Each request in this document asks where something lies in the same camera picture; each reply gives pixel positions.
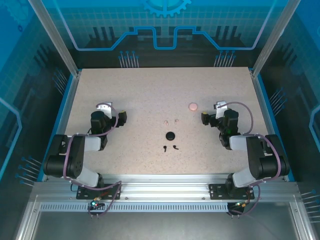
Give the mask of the wide aluminium mounting rail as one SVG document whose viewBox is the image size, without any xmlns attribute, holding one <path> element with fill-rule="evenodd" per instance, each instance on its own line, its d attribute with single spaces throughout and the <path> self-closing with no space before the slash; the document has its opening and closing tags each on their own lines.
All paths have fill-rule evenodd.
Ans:
<svg viewBox="0 0 320 240">
<path fill-rule="evenodd" d="M 105 183 L 122 182 L 120 202 L 209 202 L 209 184 L 224 184 L 227 174 L 104 174 Z M 301 202 L 296 182 L 278 178 L 260 185 L 263 203 Z M 74 202 L 76 194 L 63 178 L 34 184 L 30 201 Z"/>
</svg>

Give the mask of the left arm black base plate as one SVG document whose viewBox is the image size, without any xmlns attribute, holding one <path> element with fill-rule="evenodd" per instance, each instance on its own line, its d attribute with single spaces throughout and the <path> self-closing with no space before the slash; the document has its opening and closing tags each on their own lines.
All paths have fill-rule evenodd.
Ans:
<svg viewBox="0 0 320 240">
<path fill-rule="evenodd" d="M 112 200 L 115 195 L 115 199 L 120 199 L 121 188 L 117 191 L 118 185 L 105 190 L 90 190 L 79 186 L 76 191 L 77 200 L 93 200 L 95 198 L 101 198 L 102 200 Z"/>
</svg>

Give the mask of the aluminium frame post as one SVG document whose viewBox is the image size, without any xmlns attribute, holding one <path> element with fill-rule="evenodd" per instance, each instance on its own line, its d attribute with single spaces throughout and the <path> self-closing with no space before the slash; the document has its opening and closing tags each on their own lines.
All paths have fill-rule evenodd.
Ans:
<svg viewBox="0 0 320 240">
<path fill-rule="evenodd" d="M 295 13 L 301 0 L 288 0 L 286 6 L 284 7 L 281 15 L 279 16 L 272 32 L 270 33 L 266 44 L 262 48 L 253 68 L 251 71 L 251 76 L 256 79 L 262 70 L 263 66 L 267 62 L 269 56 L 271 55 L 273 49 L 275 48 L 278 40 L 282 36 L 285 28 L 287 27 L 289 21 L 291 20 L 293 14 Z"/>
<path fill-rule="evenodd" d="M 65 45 L 63 38 L 61 37 L 58 29 L 56 28 L 50 14 L 45 8 L 42 0 L 28 0 L 43 28 L 48 34 L 50 40 L 58 51 L 61 59 L 65 63 L 66 67 L 70 71 L 73 77 L 78 77 L 79 71 L 76 66 L 67 46 Z"/>
</svg>

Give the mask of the grey metal sheet panel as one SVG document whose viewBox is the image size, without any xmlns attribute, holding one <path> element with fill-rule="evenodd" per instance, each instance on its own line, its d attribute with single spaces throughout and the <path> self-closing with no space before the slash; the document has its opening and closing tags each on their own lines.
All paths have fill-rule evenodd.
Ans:
<svg viewBox="0 0 320 240">
<path fill-rule="evenodd" d="M 283 207 L 252 216 L 225 213 L 86 213 L 44 212 L 32 240 L 298 240 Z"/>
</svg>

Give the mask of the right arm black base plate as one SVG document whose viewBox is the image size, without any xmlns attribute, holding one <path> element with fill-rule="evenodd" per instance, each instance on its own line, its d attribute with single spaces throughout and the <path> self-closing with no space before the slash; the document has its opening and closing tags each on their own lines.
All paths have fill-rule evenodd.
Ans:
<svg viewBox="0 0 320 240">
<path fill-rule="evenodd" d="M 237 188 L 226 184 L 209 184 L 211 200 L 254 200 L 255 194 L 249 187 Z"/>
</svg>

